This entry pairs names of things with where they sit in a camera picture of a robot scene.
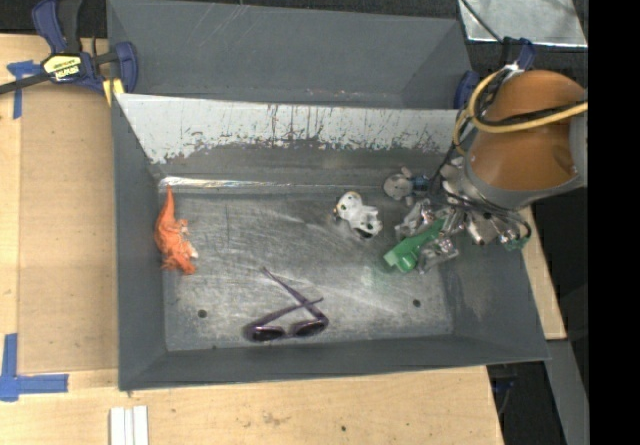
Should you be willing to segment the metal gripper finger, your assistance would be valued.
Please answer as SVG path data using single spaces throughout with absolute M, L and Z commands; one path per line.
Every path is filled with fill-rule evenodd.
M 403 220 L 394 227 L 397 240 L 404 240 L 426 232 L 442 217 L 442 206 L 429 199 L 417 201 Z
M 454 236 L 438 236 L 419 248 L 416 268 L 419 273 L 424 274 L 439 264 L 453 260 L 459 253 Z

